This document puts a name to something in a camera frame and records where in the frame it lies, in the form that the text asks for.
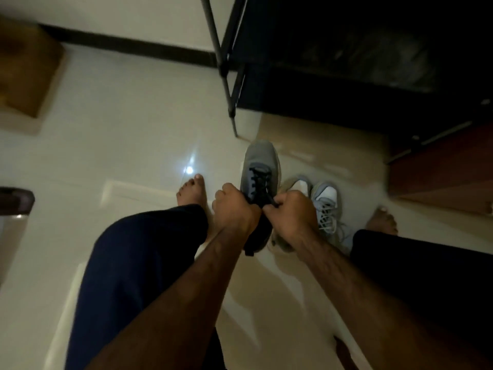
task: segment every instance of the hand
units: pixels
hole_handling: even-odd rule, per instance
[[[278,208],[266,205],[262,210],[277,233],[298,251],[306,236],[318,234],[317,211],[300,191],[281,193],[274,201]]]
[[[262,214],[262,209],[258,205],[250,205],[243,193],[231,183],[226,183],[222,190],[216,192],[213,211],[214,225],[218,231],[232,228],[246,237],[255,230]]]

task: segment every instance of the pants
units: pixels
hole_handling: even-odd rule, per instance
[[[65,369],[82,370],[193,263],[206,239],[199,205],[123,218],[96,241],[80,287]],[[493,256],[360,230],[353,263],[392,295],[485,354],[493,344]],[[214,331],[203,368],[224,369]]]
[[[493,359],[493,255],[359,230],[350,259],[411,309]]]
[[[96,241],[82,284],[66,370],[82,370],[194,262],[207,237],[199,205],[123,218]],[[214,330],[202,368],[224,369]]]

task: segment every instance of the tiled floor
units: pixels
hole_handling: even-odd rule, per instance
[[[274,142],[285,178],[335,182],[352,228],[382,203],[402,236],[493,253],[489,218],[386,198],[378,135],[239,111],[235,139],[215,70],[69,47],[51,97],[39,121],[0,113],[0,186],[36,195],[26,225],[3,224],[20,233],[0,243],[13,259],[0,286],[4,369],[61,369],[97,236],[120,217],[174,206],[187,167],[209,197],[238,184],[255,137]],[[364,362],[307,268],[266,249],[240,258],[217,327],[231,369],[341,369],[333,334]]]

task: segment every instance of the wall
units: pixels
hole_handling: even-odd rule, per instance
[[[211,0],[220,38],[234,0]],[[68,29],[213,50],[200,0],[0,0],[0,13]]]

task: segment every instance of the person's left hand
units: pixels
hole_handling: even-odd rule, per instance
[[[226,183],[216,192],[213,211],[216,230],[231,228],[247,237],[257,227],[262,214],[262,209],[258,205],[250,205],[243,193],[231,183]]]

